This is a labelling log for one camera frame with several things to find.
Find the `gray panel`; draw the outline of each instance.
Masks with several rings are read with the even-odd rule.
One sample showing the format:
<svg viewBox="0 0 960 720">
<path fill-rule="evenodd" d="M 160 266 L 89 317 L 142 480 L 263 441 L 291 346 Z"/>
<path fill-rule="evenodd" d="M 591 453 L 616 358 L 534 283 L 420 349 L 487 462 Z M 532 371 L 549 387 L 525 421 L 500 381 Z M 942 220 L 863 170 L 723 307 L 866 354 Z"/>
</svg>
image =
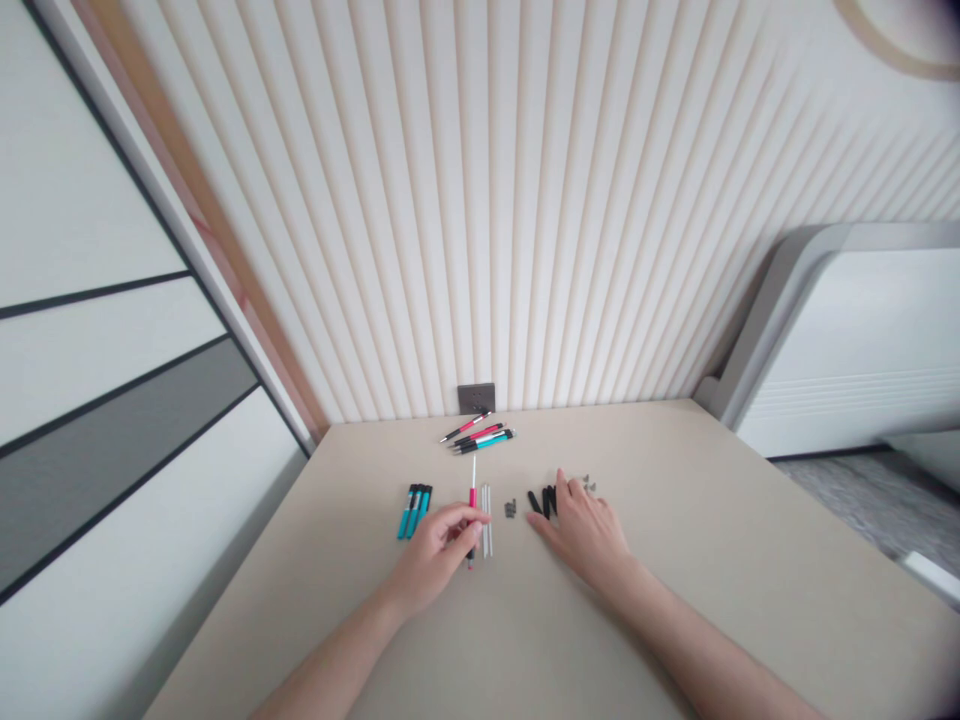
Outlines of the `gray panel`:
<svg viewBox="0 0 960 720">
<path fill-rule="evenodd" d="M 0 459 L 0 596 L 255 384 L 225 339 Z"/>
</svg>

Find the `electrical socket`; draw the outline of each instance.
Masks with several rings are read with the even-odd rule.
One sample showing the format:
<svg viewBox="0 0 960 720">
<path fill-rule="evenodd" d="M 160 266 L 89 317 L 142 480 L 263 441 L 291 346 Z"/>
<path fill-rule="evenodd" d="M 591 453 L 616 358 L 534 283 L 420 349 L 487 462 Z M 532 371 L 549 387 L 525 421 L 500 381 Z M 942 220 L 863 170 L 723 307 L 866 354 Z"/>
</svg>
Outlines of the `electrical socket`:
<svg viewBox="0 0 960 720">
<path fill-rule="evenodd" d="M 476 415 L 481 408 L 496 412 L 497 389 L 493 383 L 457 385 L 457 397 L 460 399 L 461 415 Z"/>
</svg>

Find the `wooden trim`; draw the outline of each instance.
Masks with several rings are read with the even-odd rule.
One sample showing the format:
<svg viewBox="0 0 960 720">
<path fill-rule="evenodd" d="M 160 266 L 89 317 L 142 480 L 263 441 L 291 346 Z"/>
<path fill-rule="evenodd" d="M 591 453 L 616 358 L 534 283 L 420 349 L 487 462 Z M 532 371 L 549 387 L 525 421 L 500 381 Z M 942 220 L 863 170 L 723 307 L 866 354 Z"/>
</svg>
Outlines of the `wooden trim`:
<svg viewBox="0 0 960 720">
<path fill-rule="evenodd" d="M 228 282 L 231 275 L 235 276 L 236 282 L 230 283 L 231 289 L 233 289 L 235 296 L 238 290 L 245 295 L 246 301 L 249 302 L 256 315 L 257 322 L 252 323 L 254 331 L 256 332 L 256 325 L 262 328 L 262 333 L 256 333 L 258 339 L 264 345 L 267 355 L 280 361 L 281 367 L 277 367 L 276 370 L 281 382 L 284 383 L 287 392 L 301 414 L 305 413 L 303 419 L 311 432 L 317 436 L 317 439 L 321 438 L 329 427 L 326 415 L 320 407 L 303 369 L 290 347 L 290 343 L 287 341 L 286 334 L 274 314 L 273 308 L 270 306 L 219 200 L 207 182 L 189 140 L 180 128 L 180 123 L 160 86 L 160 81 L 157 79 L 136 33 L 123 12 L 120 0 L 74 0 L 74 3 L 77 6 L 85 5 L 92 11 L 92 15 L 100 25 L 100 30 L 112 46 L 112 50 L 127 75 L 129 86 L 132 86 L 132 89 L 138 95 L 137 99 L 142 103 L 143 110 L 149 116 L 156 130 L 156 135 L 159 136 L 159 140 L 165 146 L 164 149 L 180 175 L 180 178 L 177 179 L 182 179 L 181 183 L 174 182 L 178 193 L 189 192 L 192 197 L 183 198 L 184 204 L 188 208 L 195 204 L 203 214 L 210 235 L 213 236 L 222 251 L 222 254 L 214 253 L 214 259 L 218 266 L 221 266 L 224 262 L 227 263 L 228 267 L 221 267 L 221 272 L 227 277 Z M 85 16 L 88 13 L 80 12 L 80 15 L 86 20 Z M 117 68 L 111 66 L 110 70 L 116 72 Z M 129 91 L 130 88 L 124 88 L 123 83 L 118 84 L 120 84 L 121 90 Z M 151 143 L 156 142 L 156 137 L 150 137 L 150 134 L 148 134 L 148 138 Z M 241 307 L 245 304 L 242 296 L 237 297 L 237 301 L 241 304 Z"/>
<path fill-rule="evenodd" d="M 920 60 L 894 45 L 870 22 L 858 0 L 833 0 L 833 4 L 864 47 L 894 70 L 924 80 L 960 81 L 960 67 Z"/>
</svg>

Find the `gray carpet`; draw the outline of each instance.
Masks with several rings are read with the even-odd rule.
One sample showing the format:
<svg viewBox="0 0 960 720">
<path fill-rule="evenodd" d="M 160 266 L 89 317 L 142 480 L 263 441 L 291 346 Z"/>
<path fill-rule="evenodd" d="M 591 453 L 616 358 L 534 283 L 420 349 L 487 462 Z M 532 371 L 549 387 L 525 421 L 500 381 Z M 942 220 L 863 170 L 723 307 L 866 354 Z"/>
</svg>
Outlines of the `gray carpet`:
<svg viewBox="0 0 960 720">
<path fill-rule="evenodd" d="M 960 577 L 960 494 L 906 456 L 881 450 L 774 464 L 888 557 L 916 550 Z"/>
</svg>

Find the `table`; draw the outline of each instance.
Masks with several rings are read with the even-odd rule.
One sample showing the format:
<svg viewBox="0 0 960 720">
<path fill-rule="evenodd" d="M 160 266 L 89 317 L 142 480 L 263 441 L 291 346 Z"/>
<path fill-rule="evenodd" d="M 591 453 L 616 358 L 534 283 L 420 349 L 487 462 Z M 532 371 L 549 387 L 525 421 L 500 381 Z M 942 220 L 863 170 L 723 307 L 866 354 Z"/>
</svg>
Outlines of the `table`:
<svg viewBox="0 0 960 720">
<path fill-rule="evenodd" d="M 692 401 L 498 413 L 477 455 L 495 557 L 404 627 L 358 718 L 695 717 L 524 520 L 527 490 L 590 473 L 633 551 L 832 718 L 924 718 L 960 687 L 960 616 Z M 386 577 L 412 482 L 464 500 L 457 420 L 333 427 L 147 714 L 242 717 Z M 507 519 L 503 504 L 516 498 Z"/>
</svg>

